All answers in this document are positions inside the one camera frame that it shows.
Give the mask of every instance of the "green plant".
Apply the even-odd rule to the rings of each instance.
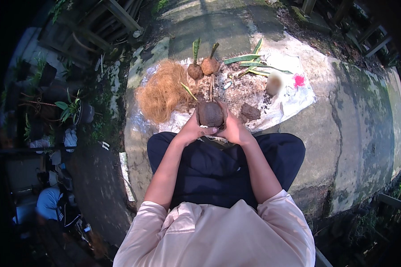
[[[34,74],[34,76],[31,76],[28,79],[33,88],[37,88],[37,86],[40,82],[41,76],[43,74],[44,67],[46,66],[46,63],[47,63],[46,59],[43,56],[40,57],[40,54],[41,54],[41,52],[39,52],[38,56],[34,58],[37,61],[37,71]]]
[[[12,67],[12,70],[13,70],[13,72],[14,72],[15,77],[18,75],[18,72],[19,72],[20,69],[22,68],[22,63],[23,63],[24,61],[25,61],[25,60],[22,59],[22,56],[18,56],[18,57],[16,58],[16,65],[15,65],[14,67]]]
[[[77,112],[79,111],[79,107],[80,107],[79,93],[80,93],[80,90],[77,91],[77,96],[76,96],[75,100],[72,102],[71,98],[69,96],[68,88],[67,88],[67,97],[68,97],[69,104],[62,102],[62,101],[55,102],[55,105],[57,105],[60,109],[63,110],[61,113],[61,117],[60,117],[60,120],[62,122],[65,122],[69,116],[72,116],[73,123],[75,123],[75,119],[77,118],[76,115],[77,115]]]
[[[151,14],[154,15],[159,12],[159,10],[164,8],[168,2],[169,0],[159,0],[158,2],[156,2],[151,10]]]
[[[73,62],[71,59],[68,59],[67,62],[64,64],[62,63],[62,66],[64,66],[64,71],[61,72],[62,77],[64,77],[66,80],[71,76],[71,70],[73,69]]]
[[[28,115],[27,113],[25,114],[25,133],[24,133],[24,141],[27,141],[30,138],[30,133],[31,133],[31,124],[28,121]]]
[[[62,10],[64,9],[65,5],[67,5],[66,9],[71,10],[73,7],[73,0],[56,0],[55,5],[49,11],[49,14],[53,14],[52,17],[52,24],[56,22],[58,16],[61,14]]]
[[[49,125],[50,131],[49,131],[49,144],[51,146],[55,146],[55,129],[52,127],[52,125]]]

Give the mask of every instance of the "snake plant leaf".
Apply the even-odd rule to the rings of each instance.
[[[209,57],[210,59],[212,59],[212,57],[214,56],[214,53],[215,53],[215,51],[217,50],[217,48],[218,48],[219,45],[220,45],[219,43],[215,43],[215,44],[212,46],[211,56]]]
[[[253,59],[257,59],[259,57],[260,57],[260,55],[247,54],[247,55],[243,55],[243,56],[236,56],[236,57],[231,58],[231,59],[225,59],[224,63],[225,64],[230,64],[230,63],[239,62],[239,61],[250,61],[250,60],[253,60]]]
[[[194,98],[194,100],[197,101],[197,98],[196,98],[196,97],[193,95],[193,93],[190,91],[190,88],[189,88],[187,85],[185,85],[184,83],[182,83],[182,82],[180,82],[180,83],[181,83],[182,87],[184,87],[184,89],[191,95],[191,97]]]
[[[258,51],[260,51],[261,46],[263,45],[263,39],[261,38],[258,43],[257,46],[254,49],[253,54],[257,54],[258,55]]]
[[[240,63],[239,66],[241,66],[241,67],[269,67],[269,68],[275,69],[277,71],[280,71],[280,72],[283,72],[283,73],[286,73],[286,74],[293,74],[290,71],[283,71],[283,70],[277,69],[277,68],[272,67],[272,66],[264,65],[264,64],[261,64],[261,63],[257,63],[257,62],[251,62],[251,61],[243,61],[243,62]]]
[[[193,42],[193,64],[194,65],[197,65],[197,53],[199,51],[200,43],[201,43],[200,37],[198,39],[194,40],[194,42]]]
[[[262,76],[269,76],[270,72],[265,72],[265,71],[255,71],[255,70],[248,70],[249,72],[252,72],[257,75],[262,75]]]
[[[55,102],[55,105],[57,105],[60,109],[63,109],[63,110],[68,109],[67,103],[62,102],[62,101]]]

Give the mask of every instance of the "leaf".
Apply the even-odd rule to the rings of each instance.
[[[252,72],[257,75],[262,75],[262,76],[269,76],[270,72],[265,72],[265,71],[255,71],[255,70],[248,70],[249,72]]]
[[[245,74],[249,73],[250,70],[251,70],[250,68],[248,68],[245,72],[243,72],[241,75],[239,75],[238,78],[240,78],[240,77],[244,76]]]
[[[210,59],[212,59],[212,57],[214,56],[214,53],[215,53],[215,51],[217,50],[217,48],[218,48],[219,45],[220,45],[219,43],[215,43],[215,44],[212,46],[211,56],[209,57]]]
[[[260,61],[261,61],[261,59],[260,59],[260,58],[257,58],[257,59],[254,59],[253,61],[248,61],[248,62],[260,62]],[[240,74],[240,75],[238,76],[238,78],[240,78],[240,77],[244,76],[245,74],[249,73],[249,70],[255,70],[256,68],[257,68],[257,67],[249,67],[248,70],[246,70],[245,72],[243,72],[242,74]]]
[[[257,46],[255,47],[253,54],[258,55],[258,51],[260,51],[261,46],[263,45],[263,39],[261,38],[258,43]]]
[[[64,118],[62,119],[62,122],[65,122],[67,119],[68,119],[68,117],[69,117],[69,113],[67,113],[65,116],[64,116]]]
[[[283,72],[283,73],[286,73],[286,74],[293,74],[290,71],[283,71],[283,70],[277,69],[277,68],[272,67],[272,66],[264,65],[264,64],[261,64],[261,63],[257,63],[257,62],[251,62],[251,61],[244,61],[239,66],[241,66],[241,67],[270,67],[272,69],[275,69],[277,71],[280,71],[280,72]]]
[[[62,118],[64,118],[64,116],[67,115],[68,113],[69,113],[69,109],[64,110],[64,111],[61,113],[60,119],[62,120]]]
[[[184,87],[184,89],[194,98],[194,100],[197,101],[197,98],[193,95],[193,93],[190,91],[190,88],[188,86],[186,86],[184,83],[181,83],[182,87]]]
[[[69,91],[68,91],[68,88],[67,88],[67,97],[68,97],[68,102],[69,102],[69,103],[71,103],[71,98],[69,97]]]
[[[259,58],[260,55],[255,55],[255,54],[247,54],[247,55],[243,55],[243,56],[237,56],[231,59],[225,59],[224,63],[225,64],[230,64],[230,63],[234,63],[234,62],[239,62],[239,61],[249,61],[252,59],[257,59]]]
[[[197,53],[199,51],[200,43],[202,40],[200,37],[193,42],[193,64],[197,65]]]
[[[63,110],[68,109],[67,103],[62,102],[62,101],[55,102],[55,105],[57,105],[60,109],[63,109]]]

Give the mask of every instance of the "soil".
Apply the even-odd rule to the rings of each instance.
[[[198,114],[200,125],[220,128],[224,123],[223,110],[215,102],[201,102]]]
[[[205,75],[211,75],[213,73],[216,73],[220,67],[219,62],[212,58],[205,58],[202,61],[202,64],[200,65],[202,67],[202,71]]]
[[[244,103],[240,107],[240,119],[241,120],[258,120],[260,118],[261,112],[259,109],[254,108],[253,106]]]
[[[199,65],[190,64],[187,68],[187,74],[193,79],[198,80],[203,77],[202,68]]]

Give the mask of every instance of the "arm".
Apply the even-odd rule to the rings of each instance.
[[[240,145],[245,153],[250,171],[251,186],[258,203],[263,203],[278,194],[282,187],[275,174],[267,163],[257,140],[242,125],[240,120],[232,114],[227,105],[215,99],[221,108],[227,111],[226,128],[217,136],[224,137],[229,142]]]
[[[151,201],[169,209],[175,189],[176,174],[184,147],[201,136],[213,135],[217,128],[201,128],[197,122],[197,111],[174,137],[147,188],[144,201]]]

